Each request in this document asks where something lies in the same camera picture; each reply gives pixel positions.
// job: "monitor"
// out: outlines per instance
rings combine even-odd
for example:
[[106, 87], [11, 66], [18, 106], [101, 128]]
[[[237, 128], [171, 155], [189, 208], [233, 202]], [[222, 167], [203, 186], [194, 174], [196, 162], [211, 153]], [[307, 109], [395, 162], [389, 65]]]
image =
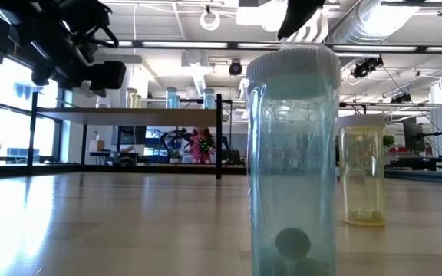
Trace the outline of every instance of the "monitor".
[[425, 151], [422, 126], [416, 123], [404, 122], [405, 147], [412, 151]]
[[144, 145], [146, 126], [114, 126], [112, 144], [117, 145], [117, 130], [120, 131], [120, 145]]

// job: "ball inside container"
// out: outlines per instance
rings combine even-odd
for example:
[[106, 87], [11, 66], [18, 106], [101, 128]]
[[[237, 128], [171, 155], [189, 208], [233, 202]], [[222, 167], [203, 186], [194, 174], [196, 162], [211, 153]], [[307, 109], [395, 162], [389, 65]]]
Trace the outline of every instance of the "ball inside container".
[[310, 251], [310, 239], [297, 228], [287, 228], [275, 237], [275, 247], [279, 253], [289, 259], [299, 260]]

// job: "shelf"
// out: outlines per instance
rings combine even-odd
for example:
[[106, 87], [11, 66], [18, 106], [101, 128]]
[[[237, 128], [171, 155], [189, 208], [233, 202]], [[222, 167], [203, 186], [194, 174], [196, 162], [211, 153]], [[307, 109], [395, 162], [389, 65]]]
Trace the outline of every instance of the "shelf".
[[37, 113], [95, 126], [214, 127], [216, 125], [216, 110], [38, 107]]

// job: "camera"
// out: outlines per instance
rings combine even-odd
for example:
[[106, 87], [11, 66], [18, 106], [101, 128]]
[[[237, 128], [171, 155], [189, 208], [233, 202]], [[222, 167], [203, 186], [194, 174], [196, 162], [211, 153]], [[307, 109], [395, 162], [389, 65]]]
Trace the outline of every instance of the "camera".
[[239, 76], [243, 72], [243, 67], [239, 61], [232, 61], [229, 66], [229, 74], [232, 76]]

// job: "green plant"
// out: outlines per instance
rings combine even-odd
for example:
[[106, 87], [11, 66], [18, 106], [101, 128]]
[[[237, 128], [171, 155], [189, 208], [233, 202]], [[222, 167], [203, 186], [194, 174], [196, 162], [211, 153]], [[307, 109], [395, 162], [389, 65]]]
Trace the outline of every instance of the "green plant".
[[383, 136], [383, 146], [385, 148], [389, 148], [394, 143], [395, 143], [395, 138], [392, 135]]

